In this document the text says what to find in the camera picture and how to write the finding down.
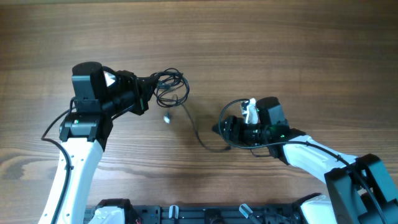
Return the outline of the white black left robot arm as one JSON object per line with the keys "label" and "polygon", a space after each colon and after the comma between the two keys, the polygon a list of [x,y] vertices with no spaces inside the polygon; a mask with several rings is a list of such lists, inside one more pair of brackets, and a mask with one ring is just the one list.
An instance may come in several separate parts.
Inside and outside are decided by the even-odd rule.
{"label": "white black left robot arm", "polygon": [[98,62],[72,69],[75,96],[61,115],[58,167],[40,223],[82,223],[95,170],[114,119],[127,112],[142,115],[159,82],[115,72]]}

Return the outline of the black aluminium base frame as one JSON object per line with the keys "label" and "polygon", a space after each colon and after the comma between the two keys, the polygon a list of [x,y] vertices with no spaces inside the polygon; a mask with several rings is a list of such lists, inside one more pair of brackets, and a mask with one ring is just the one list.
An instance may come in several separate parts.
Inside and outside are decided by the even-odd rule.
{"label": "black aluminium base frame", "polygon": [[218,207],[186,207],[171,205],[131,205],[128,199],[102,200],[87,209],[84,223],[306,223],[299,204],[277,203],[263,206],[240,205]]}

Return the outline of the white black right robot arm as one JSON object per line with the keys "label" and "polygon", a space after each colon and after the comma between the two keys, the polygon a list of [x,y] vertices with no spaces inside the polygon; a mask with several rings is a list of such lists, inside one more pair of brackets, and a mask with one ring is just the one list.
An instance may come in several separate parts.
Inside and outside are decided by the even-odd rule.
{"label": "white black right robot arm", "polygon": [[270,157],[308,172],[328,190],[266,206],[265,223],[397,223],[397,187],[379,157],[344,154],[291,128],[274,96],[237,102],[242,116],[220,114],[213,132],[232,147],[268,148]]}

